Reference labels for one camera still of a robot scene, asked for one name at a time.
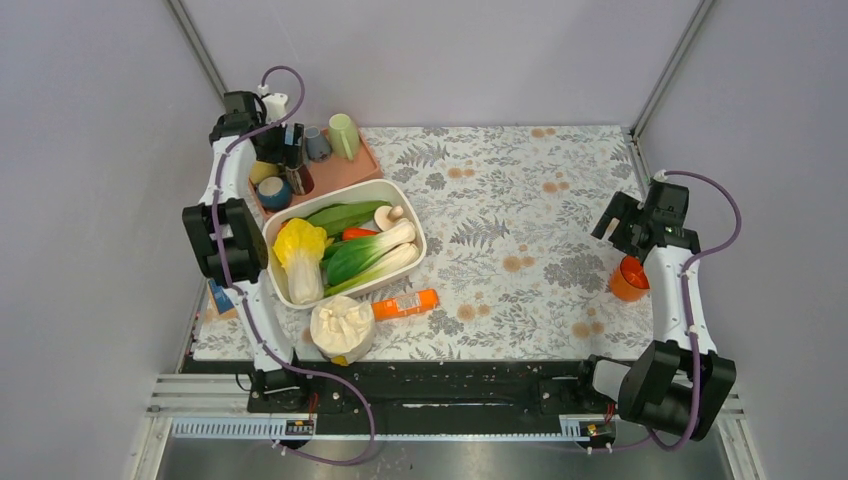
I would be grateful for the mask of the orange mug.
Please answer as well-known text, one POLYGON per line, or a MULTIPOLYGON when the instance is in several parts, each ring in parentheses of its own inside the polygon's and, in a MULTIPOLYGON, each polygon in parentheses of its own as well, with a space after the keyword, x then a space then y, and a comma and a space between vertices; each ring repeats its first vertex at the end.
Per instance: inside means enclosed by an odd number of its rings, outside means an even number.
POLYGON ((633 256, 625 256, 621 259, 608 285, 611 293, 623 302, 636 302, 650 291, 650 284, 643 266, 633 256))

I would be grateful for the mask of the dark brown mug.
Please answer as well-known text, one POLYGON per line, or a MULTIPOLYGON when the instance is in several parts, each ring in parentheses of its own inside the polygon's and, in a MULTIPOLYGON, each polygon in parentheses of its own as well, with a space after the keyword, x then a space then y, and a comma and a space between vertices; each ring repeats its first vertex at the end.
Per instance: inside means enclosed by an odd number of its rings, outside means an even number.
POLYGON ((305 196, 315 188, 313 177, 305 163, 297 167, 286 166, 284 175, 291 187, 292 194, 295 196, 305 196))

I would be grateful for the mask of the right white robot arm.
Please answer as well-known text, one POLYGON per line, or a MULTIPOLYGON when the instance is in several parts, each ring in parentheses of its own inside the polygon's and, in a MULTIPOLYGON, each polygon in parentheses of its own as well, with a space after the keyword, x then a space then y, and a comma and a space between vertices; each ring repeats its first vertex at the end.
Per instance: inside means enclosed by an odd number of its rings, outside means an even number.
POLYGON ((741 227, 704 249, 685 226, 688 207, 688 188, 661 176, 650 181, 642 201, 624 192, 610 200, 591 234, 643 268, 654 338, 631 365, 591 356, 585 377, 573 386, 583 410, 597 412, 612 401, 619 417, 645 427, 651 440, 677 436, 673 444, 660 442, 667 451, 707 435, 737 377, 735 363, 718 354, 709 335, 698 274, 701 260, 728 248, 741 227))

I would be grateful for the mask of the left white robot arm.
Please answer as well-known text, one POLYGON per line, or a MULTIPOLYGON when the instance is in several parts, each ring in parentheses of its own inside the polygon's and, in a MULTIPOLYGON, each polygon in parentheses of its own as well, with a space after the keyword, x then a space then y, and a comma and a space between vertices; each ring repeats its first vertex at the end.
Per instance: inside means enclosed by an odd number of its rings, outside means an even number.
POLYGON ((260 97, 224 95, 224 114, 209 135, 212 163, 198 203, 181 218, 202 275, 221 287, 238 312, 253 352, 253 368, 269 374, 294 370, 295 348, 269 292, 269 252, 248 206, 249 173, 257 160, 252 139, 274 128, 260 97))

